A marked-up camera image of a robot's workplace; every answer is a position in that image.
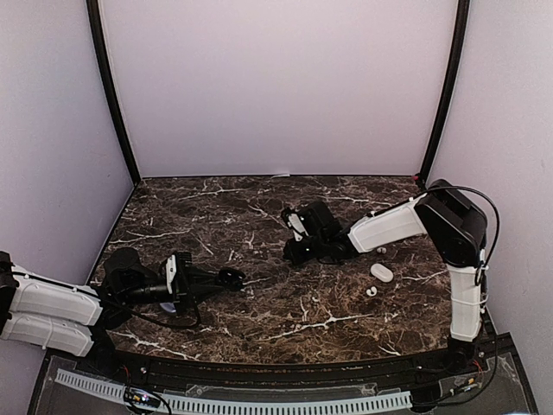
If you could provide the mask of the purple charging case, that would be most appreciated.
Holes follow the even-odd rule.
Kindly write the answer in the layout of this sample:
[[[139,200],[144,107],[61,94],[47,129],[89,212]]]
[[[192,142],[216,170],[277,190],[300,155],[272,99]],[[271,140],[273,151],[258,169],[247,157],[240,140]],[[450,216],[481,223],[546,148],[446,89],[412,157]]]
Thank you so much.
[[[164,312],[170,315],[176,314],[176,308],[172,303],[160,303],[160,307]]]

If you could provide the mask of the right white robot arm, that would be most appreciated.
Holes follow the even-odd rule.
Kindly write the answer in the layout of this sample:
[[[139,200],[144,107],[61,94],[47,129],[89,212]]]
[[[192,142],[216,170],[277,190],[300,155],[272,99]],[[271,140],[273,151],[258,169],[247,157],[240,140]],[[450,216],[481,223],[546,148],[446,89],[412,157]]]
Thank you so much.
[[[299,210],[281,212],[292,231],[283,257],[292,265],[313,259],[341,264],[390,243],[426,235],[446,265],[451,283],[450,336],[459,341],[441,357],[450,375],[461,374],[474,361],[473,342],[486,307],[486,272],[495,241],[487,239],[485,212],[467,198],[468,187],[445,180],[391,207],[372,211],[343,227],[326,203],[315,201]]]

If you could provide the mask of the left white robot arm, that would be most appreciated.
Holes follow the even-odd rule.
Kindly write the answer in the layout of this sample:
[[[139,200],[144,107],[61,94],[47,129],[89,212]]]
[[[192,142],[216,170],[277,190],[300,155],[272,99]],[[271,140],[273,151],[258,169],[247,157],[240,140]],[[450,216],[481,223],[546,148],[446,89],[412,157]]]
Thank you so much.
[[[158,303],[176,316],[188,310],[198,315],[200,303],[224,291],[241,290],[245,278],[232,268],[202,270],[188,252],[173,253],[153,271],[130,247],[116,250],[104,262],[104,270],[98,287],[71,285],[35,275],[2,252],[2,339],[87,355],[101,375],[113,377],[121,371],[122,359],[100,343],[102,337],[132,317],[155,321],[135,306]]]

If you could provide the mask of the black earbud charging case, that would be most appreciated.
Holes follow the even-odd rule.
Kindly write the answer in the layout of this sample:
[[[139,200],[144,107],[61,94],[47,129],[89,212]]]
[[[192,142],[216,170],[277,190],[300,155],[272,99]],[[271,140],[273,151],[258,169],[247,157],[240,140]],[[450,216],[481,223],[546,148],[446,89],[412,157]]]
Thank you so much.
[[[233,268],[222,268],[218,273],[219,284],[228,291],[241,291],[245,278],[242,271]]]

